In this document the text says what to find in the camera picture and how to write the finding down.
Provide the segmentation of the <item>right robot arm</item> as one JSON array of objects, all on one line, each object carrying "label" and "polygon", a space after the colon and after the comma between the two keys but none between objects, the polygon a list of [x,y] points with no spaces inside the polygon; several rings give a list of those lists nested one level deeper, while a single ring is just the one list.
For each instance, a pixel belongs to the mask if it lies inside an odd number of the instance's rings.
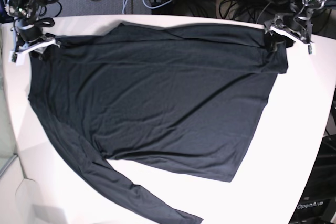
[{"label": "right robot arm", "polygon": [[54,35],[44,33],[44,28],[51,28],[55,21],[50,17],[42,17],[38,10],[59,0],[6,0],[5,11],[13,18],[14,48],[9,60],[22,65],[25,57],[33,56],[45,59],[45,51],[49,46],[60,47],[61,43]]}]

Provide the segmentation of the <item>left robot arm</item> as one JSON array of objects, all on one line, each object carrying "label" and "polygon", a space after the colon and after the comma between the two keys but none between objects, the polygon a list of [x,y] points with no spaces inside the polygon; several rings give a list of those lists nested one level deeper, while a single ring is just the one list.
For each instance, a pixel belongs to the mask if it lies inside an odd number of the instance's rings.
[{"label": "left robot arm", "polygon": [[281,12],[275,13],[270,20],[264,21],[266,35],[282,35],[293,42],[306,46],[308,54],[314,55],[316,47],[312,41],[312,18],[314,12],[325,8],[327,0],[265,0],[267,5],[279,7]]}]

